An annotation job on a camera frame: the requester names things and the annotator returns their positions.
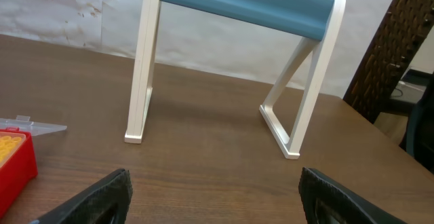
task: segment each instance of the white stand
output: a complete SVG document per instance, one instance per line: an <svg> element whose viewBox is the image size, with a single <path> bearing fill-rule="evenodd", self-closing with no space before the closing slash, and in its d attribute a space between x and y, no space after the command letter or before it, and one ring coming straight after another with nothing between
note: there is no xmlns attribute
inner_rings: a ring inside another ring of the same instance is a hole
<svg viewBox="0 0 434 224"><path fill-rule="evenodd" d="M143 0L131 87L126 143L141 143L152 93L160 0Z"/></svg>
<svg viewBox="0 0 434 224"><path fill-rule="evenodd" d="M332 55L336 38L344 15L345 0L334 0L332 13L328 19L324 38L321 42L303 37L295 49L292 57L286 64L282 74L277 79L264 103L259 107L262 116L269 125L277 143L287 159L296 160L300 157L300 148L306 133L309 120L311 119L313 107L317 101L319 89L330 56ZM292 128L291 137L283 129L279 120L273 112L273 105L285 89L293 74L299 68L309 53L313 51L311 68L307 77L307 84L304 90L303 99L298 110L297 118Z"/></svg>

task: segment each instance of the blue fabric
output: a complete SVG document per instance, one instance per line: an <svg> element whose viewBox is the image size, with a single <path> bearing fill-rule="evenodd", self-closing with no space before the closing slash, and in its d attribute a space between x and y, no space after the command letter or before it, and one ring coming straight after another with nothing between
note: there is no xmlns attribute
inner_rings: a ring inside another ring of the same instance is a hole
<svg viewBox="0 0 434 224"><path fill-rule="evenodd" d="M162 0L322 40L334 0Z"/></svg>

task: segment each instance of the wood grain surface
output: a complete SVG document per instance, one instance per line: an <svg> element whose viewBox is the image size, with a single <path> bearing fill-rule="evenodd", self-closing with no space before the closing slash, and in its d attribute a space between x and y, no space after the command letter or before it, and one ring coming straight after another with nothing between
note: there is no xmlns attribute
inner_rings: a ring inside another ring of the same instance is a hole
<svg viewBox="0 0 434 224"><path fill-rule="evenodd" d="M0 117L68 126L36 136L39 175L2 223L28 223L117 168L127 223L306 223L298 181L317 168L409 223L434 222L434 177L341 99L320 95L299 160L259 113L270 84L157 64L141 145L123 142L133 60L0 35ZM292 128L302 91L276 115Z"/></svg>

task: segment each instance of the paper backdrop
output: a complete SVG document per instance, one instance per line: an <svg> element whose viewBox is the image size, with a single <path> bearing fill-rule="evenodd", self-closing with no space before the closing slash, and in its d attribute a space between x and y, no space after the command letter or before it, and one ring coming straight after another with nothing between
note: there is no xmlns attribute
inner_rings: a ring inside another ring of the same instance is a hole
<svg viewBox="0 0 434 224"><path fill-rule="evenodd" d="M343 97L391 0L347 0L321 92ZM134 57L142 0L0 0L0 33ZM157 62L274 83L299 37L163 3ZM288 84L304 88L305 62Z"/></svg>

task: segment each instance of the red box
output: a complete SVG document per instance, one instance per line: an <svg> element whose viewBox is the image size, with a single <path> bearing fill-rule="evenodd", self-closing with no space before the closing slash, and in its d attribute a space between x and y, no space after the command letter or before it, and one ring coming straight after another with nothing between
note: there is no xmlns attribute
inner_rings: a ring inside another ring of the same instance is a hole
<svg viewBox="0 0 434 224"><path fill-rule="evenodd" d="M15 138L21 137L22 140L0 160L0 218L3 217L27 182L38 175L32 134L21 132L18 128L0 129L0 143L1 136L5 135L15 136Z"/></svg>

